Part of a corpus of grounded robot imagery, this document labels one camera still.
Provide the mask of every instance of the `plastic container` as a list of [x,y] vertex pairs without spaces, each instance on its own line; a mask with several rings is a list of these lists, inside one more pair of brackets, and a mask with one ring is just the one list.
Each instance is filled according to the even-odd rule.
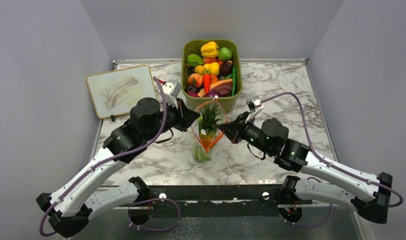
[[219,104],[222,106],[225,112],[228,113],[234,108],[234,106],[236,105],[237,98],[243,91],[242,71],[240,68],[239,52],[237,50],[237,46],[232,41],[228,41],[225,39],[199,39],[190,41],[184,46],[184,51],[182,53],[182,72],[181,72],[182,93],[185,96],[187,107],[191,110],[196,109],[199,105],[212,99],[210,97],[190,96],[186,93],[184,89],[187,86],[188,77],[192,74],[191,68],[187,67],[187,56],[190,54],[197,54],[201,56],[202,54],[200,52],[200,48],[203,45],[207,44],[208,42],[212,41],[215,42],[219,48],[226,47],[232,50],[232,61],[234,62],[236,74],[235,95],[220,97],[218,99]]

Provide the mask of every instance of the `red pepper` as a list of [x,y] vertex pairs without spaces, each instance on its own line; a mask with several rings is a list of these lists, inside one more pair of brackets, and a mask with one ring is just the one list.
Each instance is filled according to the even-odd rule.
[[203,86],[204,86],[204,93],[207,94],[211,89],[211,81],[212,77],[210,74],[203,75]]

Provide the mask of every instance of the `purple cable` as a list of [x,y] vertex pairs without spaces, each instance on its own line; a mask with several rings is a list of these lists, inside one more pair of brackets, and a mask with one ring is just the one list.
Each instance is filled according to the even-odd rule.
[[[321,156],[315,151],[315,148],[314,148],[314,146],[313,146],[313,144],[312,144],[312,141],[311,141],[311,138],[310,138],[310,136],[309,136],[308,126],[307,126],[307,124],[306,124],[306,119],[305,119],[305,113],[303,112],[303,106],[302,106],[302,103],[300,102],[300,100],[299,100],[299,98],[297,97],[296,94],[294,94],[294,93],[292,93],[292,92],[289,92],[289,91],[286,91],[286,92],[282,92],[282,93],[279,93],[279,94],[277,94],[277,95],[268,97],[268,98],[266,98],[266,99],[264,99],[264,100],[261,100],[260,102],[263,104],[263,103],[266,103],[266,102],[268,102],[268,101],[270,101],[270,100],[272,100],[272,99],[281,97],[281,96],[283,96],[283,95],[291,95],[291,96],[294,97],[294,99],[296,99],[297,104],[298,104],[298,107],[300,108],[301,118],[302,118],[302,120],[303,120],[304,132],[306,133],[306,137],[307,137],[307,141],[308,141],[308,143],[309,143],[310,150],[313,152],[313,154],[314,154],[321,162],[323,162],[324,164],[329,165],[330,163],[329,163],[328,161],[326,161],[323,157],[321,157]],[[345,170],[345,169],[343,169],[343,168],[341,168],[341,167],[339,167],[339,166],[336,166],[336,165],[333,164],[333,165],[331,166],[331,168],[334,168],[334,169],[336,169],[336,170],[338,170],[338,171],[340,171],[340,172],[342,172],[342,173],[344,173],[344,174],[347,174],[347,175],[349,175],[349,176],[351,176],[351,177],[353,177],[353,178],[355,178],[355,179],[358,179],[358,180],[361,180],[361,181],[364,181],[364,182],[368,183],[368,179],[366,179],[366,178],[364,178],[364,177],[361,177],[361,176],[359,176],[359,175],[356,175],[356,174],[354,174],[354,173],[352,173],[352,172],[349,172],[349,171],[347,171],[347,170]],[[372,181],[371,184],[376,185],[376,186],[378,186],[378,187],[380,187],[380,188],[383,188],[383,189],[385,189],[385,190],[387,190],[387,191],[390,191],[391,193],[394,193],[394,194],[399,198],[399,201],[398,201],[397,203],[394,203],[394,204],[390,204],[390,205],[389,205],[390,208],[394,208],[394,207],[397,207],[397,206],[402,205],[402,203],[403,203],[403,196],[402,196],[400,193],[398,193],[398,192],[395,191],[394,189],[391,189],[390,187],[388,187],[388,186],[386,186],[386,185],[384,185],[384,184],[378,183],[378,182]]]
[[[91,166],[91,169],[92,169],[93,171],[94,171],[94,169],[98,168],[100,165],[105,164],[105,163],[107,163],[107,162],[109,162],[109,161],[112,161],[112,160],[117,159],[117,158],[124,157],[124,156],[126,156],[126,155],[130,155],[130,154],[136,153],[136,152],[138,152],[138,151],[141,151],[141,150],[147,148],[150,144],[154,143],[154,142],[158,139],[158,137],[162,134],[163,129],[164,129],[164,127],[165,127],[165,123],[166,123],[166,117],[167,117],[167,111],[166,111],[166,109],[167,109],[167,107],[166,107],[167,102],[166,102],[165,95],[163,95],[163,88],[162,88],[161,83],[159,82],[159,79],[157,79],[157,77],[154,76],[154,77],[153,77],[153,81],[155,81],[155,82],[157,83],[157,86],[159,87],[160,95],[161,95],[161,97],[162,97],[163,110],[164,110],[164,111],[163,111],[162,122],[161,122],[161,124],[160,124],[160,129],[159,129],[159,131],[156,133],[156,135],[155,135],[150,141],[148,141],[148,142],[147,142],[146,144],[144,144],[143,146],[140,146],[140,147],[138,147],[138,148],[135,148],[135,149],[133,149],[133,150],[131,150],[131,151],[126,151],[126,152],[120,153],[120,154],[118,154],[118,155],[114,155],[114,156],[108,157],[108,158],[106,158],[106,159],[104,159],[104,160],[101,160],[101,161],[97,162],[96,164],[94,164],[93,166]],[[89,170],[85,171],[80,177],[78,177],[77,180],[75,180],[75,181],[72,183],[72,185],[70,185],[70,186],[66,189],[66,191],[64,191],[64,192],[58,197],[58,199],[59,199],[60,201],[63,201],[63,198],[66,197],[66,195],[67,195],[70,191],[72,191],[72,189],[73,189],[80,181],[82,181],[82,179],[84,179],[89,173],[91,173],[91,171],[89,171]],[[48,216],[49,213],[57,206],[58,203],[59,203],[59,202],[55,201],[55,202],[47,209],[47,211],[45,211],[44,215],[43,215],[42,218],[41,218],[41,222],[39,223],[39,234],[40,234],[41,236],[43,236],[43,237],[50,237],[50,236],[56,234],[55,231],[53,231],[53,232],[51,232],[51,233],[45,233],[43,227],[44,227],[44,223],[46,222],[47,216]]]
[[[311,179],[317,181],[318,183],[321,183],[321,181],[320,181],[318,178],[313,177],[313,176],[308,177],[306,180],[311,180]],[[322,220],[321,222],[318,222],[318,223],[313,224],[313,225],[299,225],[299,224],[296,224],[296,223],[293,224],[293,222],[287,221],[287,220],[283,217],[283,215],[280,214],[280,216],[285,220],[286,223],[288,223],[288,224],[290,224],[290,225],[293,225],[293,227],[298,227],[298,228],[303,228],[303,229],[311,229],[311,228],[320,227],[320,226],[324,225],[326,222],[328,222],[328,220],[330,220],[331,216],[333,215],[333,209],[334,209],[333,205],[330,204],[330,205],[329,205],[329,213],[328,213],[328,216],[326,216],[326,218],[325,218],[324,220]]]
[[169,199],[169,198],[152,198],[152,199],[148,199],[148,200],[144,200],[144,201],[133,202],[133,203],[130,203],[130,204],[131,205],[139,205],[139,204],[146,204],[146,203],[150,203],[150,202],[153,202],[153,201],[162,201],[162,200],[166,200],[166,201],[169,201],[169,202],[173,203],[175,205],[175,207],[176,207],[176,210],[178,210],[178,217],[176,218],[176,221],[175,221],[174,224],[172,224],[169,227],[165,227],[165,228],[150,228],[150,227],[135,225],[133,223],[133,221],[131,221],[131,215],[128,213],[129,226],[134,226],[134,227],[136,227],[138,229],[144,229],[144,230],[149,230],[149,231],[153,231],[153,232],[164,232],[164,231],[168,231],[168,230],[173,229],[181,220],[180,206],[178,206],[178,204],[174,200]]

